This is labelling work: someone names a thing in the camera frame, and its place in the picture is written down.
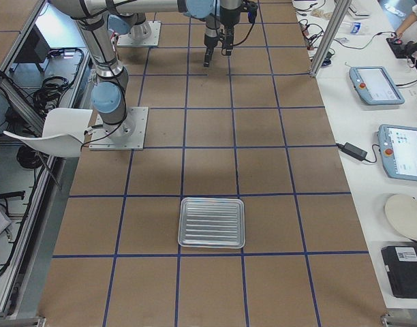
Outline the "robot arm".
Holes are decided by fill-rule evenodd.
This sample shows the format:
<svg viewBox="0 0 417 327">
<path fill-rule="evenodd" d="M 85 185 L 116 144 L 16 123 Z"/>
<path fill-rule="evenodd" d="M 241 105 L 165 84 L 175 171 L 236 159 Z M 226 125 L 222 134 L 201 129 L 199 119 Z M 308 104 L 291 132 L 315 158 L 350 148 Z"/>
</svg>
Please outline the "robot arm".
<svg viewBox="0 0 417 327">
<path fill-rule="evenodd" d="M 116 83 L 125 93 L 128 74 L 117 59 L 106 27 L 103 13 L 131 16 L 146 12 L 184 12 L 185 1 L 52 1 L 60 12 L 70 16 L 78 25 L 95 63 L 98 82 Z"/>
<path fill-rule="evenodd" d="M 255 1 L 177 1 L 180 13 L 190 18 L 205 22 L 204 54 L 205 67 L 208 67 L 218 43 L 221 43 L 221 54 L 230 56 L 235 46 L 242 44 L 249 36 L 256 23 L 258 4 Z M 245 38 L 234 43 L 234 28 L 241 20 L 241 14 L 246 13 L 251 27 Z"/>
</svg>

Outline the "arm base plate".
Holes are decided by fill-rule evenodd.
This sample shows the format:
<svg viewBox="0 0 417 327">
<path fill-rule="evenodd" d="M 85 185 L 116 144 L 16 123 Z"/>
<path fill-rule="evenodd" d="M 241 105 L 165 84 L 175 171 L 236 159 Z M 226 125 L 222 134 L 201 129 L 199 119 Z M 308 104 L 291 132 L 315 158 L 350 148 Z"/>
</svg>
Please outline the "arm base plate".
<svg viewBox="0 0 417 327">
<path fill-rule="evenodd" d="M 92 151 L 142 150 L 148 115 L 148 107 L 128 107 L 127 118 L 114 133 L 112 132 L 114 127 L 104 125 L 98 115 L 95 123 L 103 127 L 93 130 L 93 141 L 89 143 L 89 149 Z"/>
<path fill-rule="evenodd" d="M 157 47 L 161 31 L 160 21 L 145 21 L 134 25 L 129 33 L 120 35 L 118 47 L 124 48 L 151 48 Z"/>
</svg>

